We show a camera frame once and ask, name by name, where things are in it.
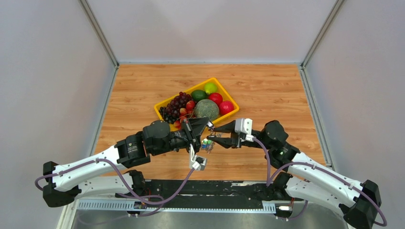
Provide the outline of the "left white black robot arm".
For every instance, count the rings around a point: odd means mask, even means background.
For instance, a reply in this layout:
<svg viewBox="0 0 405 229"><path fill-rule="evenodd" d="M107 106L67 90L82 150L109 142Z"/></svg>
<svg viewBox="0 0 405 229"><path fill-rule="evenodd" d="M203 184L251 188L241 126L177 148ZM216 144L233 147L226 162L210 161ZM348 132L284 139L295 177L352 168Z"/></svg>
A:
<svg viewBox="0 0 405 229"><path fill-rule="evenodd" d="M51 208L68 205L81 197L111 192L130 193L139 198L146 192L144 181L136 178L133 171L129 175L120 171L149 163L152 156L180 149L189 154L192 171L204 170L207 159L197 152L206 128L213 128L207 117L185 119L177 131L172 131L168 123L156 120L96 155L64 165L53 161L44 163L43 176L36 179L35 185Z"/></svg>

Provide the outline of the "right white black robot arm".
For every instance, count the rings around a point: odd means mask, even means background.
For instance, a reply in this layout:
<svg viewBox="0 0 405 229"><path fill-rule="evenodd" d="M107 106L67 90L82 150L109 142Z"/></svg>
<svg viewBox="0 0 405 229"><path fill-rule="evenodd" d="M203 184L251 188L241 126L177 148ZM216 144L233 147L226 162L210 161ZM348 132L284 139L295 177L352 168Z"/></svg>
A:
<svg viewBox="0 0 405 229"><path fill-rule="evenodd" d="M316 162L287 142L288 134L278 120L266 123L261 131L253 130L252 123L251 119L240 118L212 127L213 132L231 136L210 135L208 139L224 148L263 149L267 161L266 185L273 186L278 199L290 196L324 206L356 229L387 226L376 183L351 179Z"/></svg>

